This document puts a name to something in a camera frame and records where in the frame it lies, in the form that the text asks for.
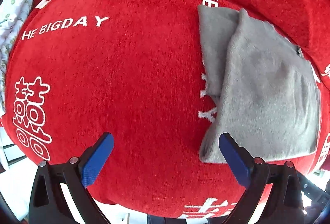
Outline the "grey knit sweater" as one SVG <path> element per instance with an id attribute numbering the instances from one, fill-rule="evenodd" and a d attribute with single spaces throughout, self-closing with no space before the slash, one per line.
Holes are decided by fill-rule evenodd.
<path id="1" fill-rule="evenodd" d="M 206 92 L 216 105 L 201 162 L 225 162 L 223 133 L 266 161 L 315 153 L 321 102 L 312 65 L 299 47 L 245 9 L 197 10 Z"/>

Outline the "person's legs in jeans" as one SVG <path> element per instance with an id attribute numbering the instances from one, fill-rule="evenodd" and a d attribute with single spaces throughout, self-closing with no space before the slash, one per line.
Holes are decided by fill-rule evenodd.
<path id="1" fill-rule="evenodd" d="M 226 216 L 212 217 L 212 218 L 192 218 L 192 219 L 181 219 L 181 218 L 165 218 L 153 215 L 147 215 L 147 224 L 215 224 L 223 223 Z"/>

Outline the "red blanket with white characters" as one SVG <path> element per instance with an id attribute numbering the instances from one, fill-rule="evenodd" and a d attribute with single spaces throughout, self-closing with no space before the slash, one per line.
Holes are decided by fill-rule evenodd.
<path id="1" fill-rule="evenodd" d="M 9 59 L 10 138 L 51 164 L 104 132 L 114 149 L 90 186 L 106 204 L 165 217 L 222 215 L 243 192 L 198 151 L 216 116 L 205 95 L 197 6 L 245 8 L 317 62 L 329 0 L 51 0 L 34 9 Z"/>

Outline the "white floral pillow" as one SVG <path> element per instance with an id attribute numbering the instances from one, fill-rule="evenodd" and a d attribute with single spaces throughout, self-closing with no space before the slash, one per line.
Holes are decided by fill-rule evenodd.
<path id="1" fill-rule="evenodd" d="M 3 0 L 1 4 L 1 116 L 6 112 L 6 73 L 10 52 L 22 25 L 30 13 L 33 0 Z"/>

